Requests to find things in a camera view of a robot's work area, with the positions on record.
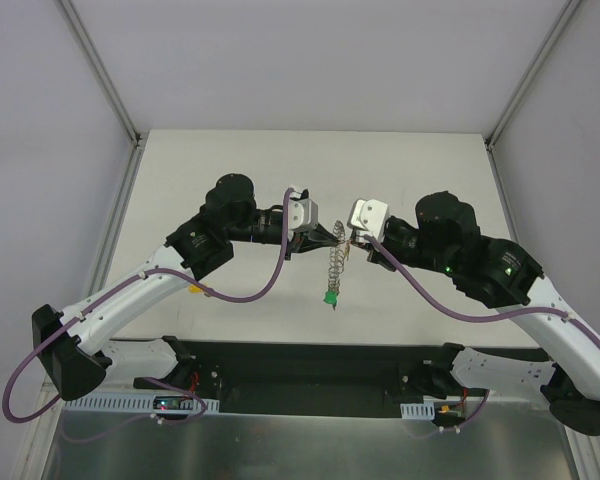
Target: white panel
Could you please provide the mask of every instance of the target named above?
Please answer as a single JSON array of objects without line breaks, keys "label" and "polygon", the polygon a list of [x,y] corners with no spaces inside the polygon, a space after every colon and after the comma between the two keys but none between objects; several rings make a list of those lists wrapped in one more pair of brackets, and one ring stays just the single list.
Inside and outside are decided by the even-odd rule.
[{"label": "white panel", "polygon": [[[31,313],[84,294],[129,146],[53,2],[0,1],[0,400]],[[42,368],[15,389],[30,413]],[[0,412],[0,480],[27,426]]]},{"label": "white panel", "polygon": [[565,0],[77,0],[151,128],[490,133]]},{"label": "white panel", "polygon": [[600,0],[585,3],[496,155],[521,241],[600,332]]},{"label": "white panel", "polygon": [[[131,195],[110,278],[135,267],[180,224],[195,215],[222,175],[240,172],[256,187],[261,208],[279,204],[293,183],[307,187],[329,230],[346,221],[359,197],[377,198],[415,224],[424,195],[450,190],[475,206],[483,232],[506,237],[507,227],[480,135],[220,132],[154,130]],[[255,293],[275,265],[274,246],[236,242],[235,258],[203,282],[234,295]],[[355,250],[342,276],[334,313],[322,299],[327,249],[285,263],[276,287],[261,301],[234,305],[182,291],[163,300],[121,336],[352,344],[533,346],[509,321],[468,325],[444,317],[397,274],[366,262]],[[446,305],[486,309],[458,293],[446,277],[414,272]]]}]

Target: metal frame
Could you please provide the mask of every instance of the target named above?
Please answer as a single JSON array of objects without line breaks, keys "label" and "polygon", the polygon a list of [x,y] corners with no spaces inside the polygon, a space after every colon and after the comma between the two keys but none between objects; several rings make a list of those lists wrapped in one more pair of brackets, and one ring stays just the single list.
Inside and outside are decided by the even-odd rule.
[{"label": "metal frame", "polygon": [[[497,141],[502,136],[506,127],[515,115],[517,108],[529,93],[530,87],[534,80],[540,74],[542,67],[547,62],[551,53],[557,46],[563,33],[572,23],[585,0],[567,0],[563,6],[556,21],[552,25],[550,31],[544,38],[540,48],[531,61],[529,67],[524,72],[520,82],[509,99],[505,109],[500,115],[492,133],[488,136],[486,142],[487,153],[493,171],[494,180],[498,189],[498,194],[501,199],[502,207],[505,213],[507,226],[511,238],[517,240],[517,228],[513,213],[508,201],[506,188],[502,182],[500,173],[498,172],[497,162],[493,157],[493,148]],[[111,105],[118,121],[120,122],[127,137],[132,143],[133,150],[128,160],[127,167],[124,173],[123,181],[118,189],[116,200],[112,212],[108,219],[108,225],[102,244],[97,254],[97,264],[94,269],[92,279],[89,283],[87,294],[99,290],[106,281],[106,276],[109,270],[110,262],[114,253],[115,244],[120,233],[124,214],[129,202],[133,184],[138,172],[142,153],[144,150],[144,142],[146,136],[142,136],[138,132],[133,120],[131,119],[127,108],[125,107],[118,90],[116,89],[107,69],[102,61],[102,58],[97,52],[97,49],[89,35],[84,22],[80,18],[77,9],[72,0],[54,0],[59,8],[62,16],[67,22],[68,27],[74,35],[74,38],[84,54],[85,61],[92,70],[94,77],[100,85],[103,94]],[[128,391],[129,386],[124,385],[119,388],[111,387],[103,389],[104,391]],[[38,398],[37,407],[42,406],[50,398],[54,396],[54,388],[50,382],[45,382],[42,387],[41,394]],[[506,401],[504,398],[498,398],[498,401]],[[62,408],[62,402],[54,406],[50,413],[33,421],[28,429],[25,442],[20,450],[14,478],[18,479],[34,479],[40,478],[49,452],[53,434]],[[569,429],[565,429],[568,443],[571,447],[574,461],[577,467],[578,475],[583,480],[600,479],[600,453],[595,439],[575,433]]]}]

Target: white tabletop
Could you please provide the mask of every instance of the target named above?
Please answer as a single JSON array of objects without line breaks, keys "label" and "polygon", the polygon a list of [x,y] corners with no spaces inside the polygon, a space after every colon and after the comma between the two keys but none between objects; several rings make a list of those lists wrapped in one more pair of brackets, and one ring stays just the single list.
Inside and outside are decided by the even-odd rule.
[{"label": "white tabletop", "polygon": [[[357,198],[389,203],[391,213],[416,224],[425,195],[449,190],[473,205],[483,234],[508,238],[502,206],[480,135],[371,132],[151,132],[139,168],[109,279],[140,264],[165,237],[198,212],[208,190],[227,173],[249,176],[259,208],[279,204],[289,184],[309,188],[320,222],[346,223]],[[228,294],[255,293],[269,279],[278,248],[234,244],[235,258],[203,283]],[[342,276],[338,308],[322,302],[328,249],[294,255],[273,290],[245,305],[187,290],[163,300],[122,329],[121,338],[346,344],[532,347],[508,320],[472,325],[430,307],[397,273],[365,261],[357,249]],[[439,274],[414,271],[443,304],[486,314]]]}]

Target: gray floor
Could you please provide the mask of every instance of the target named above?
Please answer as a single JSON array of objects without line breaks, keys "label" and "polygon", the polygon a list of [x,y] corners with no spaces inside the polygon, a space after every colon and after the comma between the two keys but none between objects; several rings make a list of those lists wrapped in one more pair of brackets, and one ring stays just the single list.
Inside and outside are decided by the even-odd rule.
[{"label": "gray floor", "polygon": [[[84,438],[127,414],[65,413]],[[577,478],[563,429],[516,403],[490,402],[459,435],[416,440],[431,424],[402,420],[216,415],[158,427],[142,419],[86,445],[64,441],[44,479],[525,479]]]}]

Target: green object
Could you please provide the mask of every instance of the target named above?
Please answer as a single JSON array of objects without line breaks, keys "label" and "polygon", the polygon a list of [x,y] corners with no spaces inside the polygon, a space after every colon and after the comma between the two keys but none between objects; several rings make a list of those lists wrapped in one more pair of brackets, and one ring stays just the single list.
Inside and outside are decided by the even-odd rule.
[{"label": "green object", "polygon": [[324,294],[324,303],[336,306],[338,304],[338,294],[328,290],[327,293]]}]

